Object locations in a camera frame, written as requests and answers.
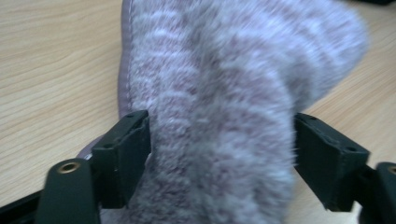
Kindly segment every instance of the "fuzzy sock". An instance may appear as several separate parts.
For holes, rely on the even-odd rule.
[[[282,223],[293,115],[366,51],[330,0],[124,0],[120,115],[147,109],[152,153],[128,209],[103,223]]]

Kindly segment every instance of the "wood grain surface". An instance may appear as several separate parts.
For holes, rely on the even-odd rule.
[[[0,206],[41,189],[53,164],[117,122],[120,4],[1,1]],[[367,21],[370,51],[305,112],[371,150],[375,166],[396,161],[396,6],[351,5]],[[357,223],[358,206],[326,212],[296,178],[288,223]]]

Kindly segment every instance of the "metal screw hole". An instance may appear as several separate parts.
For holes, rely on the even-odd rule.
[[[69,162],[67,164],[63,164],[61,167],[58,169],[58,173],[60,174],[68,174],[76,171],[79,167],[78,162]]]

